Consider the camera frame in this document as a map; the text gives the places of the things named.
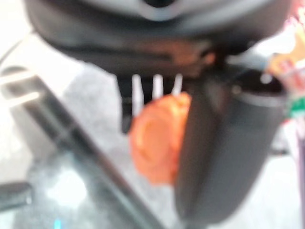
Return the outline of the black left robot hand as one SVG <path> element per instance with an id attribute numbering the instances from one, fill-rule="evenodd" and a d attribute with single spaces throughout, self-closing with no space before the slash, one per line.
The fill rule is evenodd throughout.
<path id="1" fill-rule="evenodd" d="M 224 221 L 252 187 L 284 119 L 286 91 L 251 77 L 244 54 L 277 33 L 291 0 L 27 0 L 34 29 L 64 54 L 124 79 L 193 83 L 176 208 L 186 222 Z"/>

